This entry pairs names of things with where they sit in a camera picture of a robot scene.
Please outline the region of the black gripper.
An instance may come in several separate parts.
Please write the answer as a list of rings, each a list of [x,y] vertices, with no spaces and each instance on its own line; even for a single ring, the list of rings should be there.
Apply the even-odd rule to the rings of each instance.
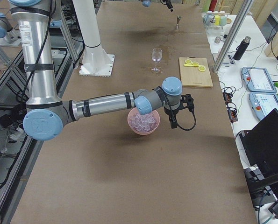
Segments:
[[[166,6],[168,7],[168,9],[173,12],[173,5],[172,5],[172,2],[171,0],[164,0]]]
[[[169,121],[171,124],[171,128],[177,128],[178,123],[176,119],[176,114],[179,112],[179,110],[183,110],[183,106],[180,104],[177,108],[173,108],[170,105],[164,105],[164,112],[169,116]]]

